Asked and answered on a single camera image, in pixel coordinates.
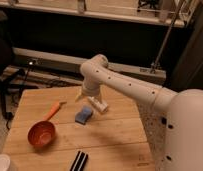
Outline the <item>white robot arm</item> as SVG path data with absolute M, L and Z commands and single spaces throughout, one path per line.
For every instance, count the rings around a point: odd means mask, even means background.
M 108 69 L 98 54 L 80 66 L 84 76 L 78 97 L 101 96 L 102 84 L 167 115 L 164 171 L 203 171 L 203 90 L 175 92 Z

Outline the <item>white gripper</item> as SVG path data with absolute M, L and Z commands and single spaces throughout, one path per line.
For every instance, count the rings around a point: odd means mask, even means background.
M 76 96 L 75 102 L 78 102 L 79 100 L 83 99 L 84 96 L 94 97 L 96 100 L 102 101 L 100 85 L 95 83 L 84 82 L 82 84 L 81 93 Z

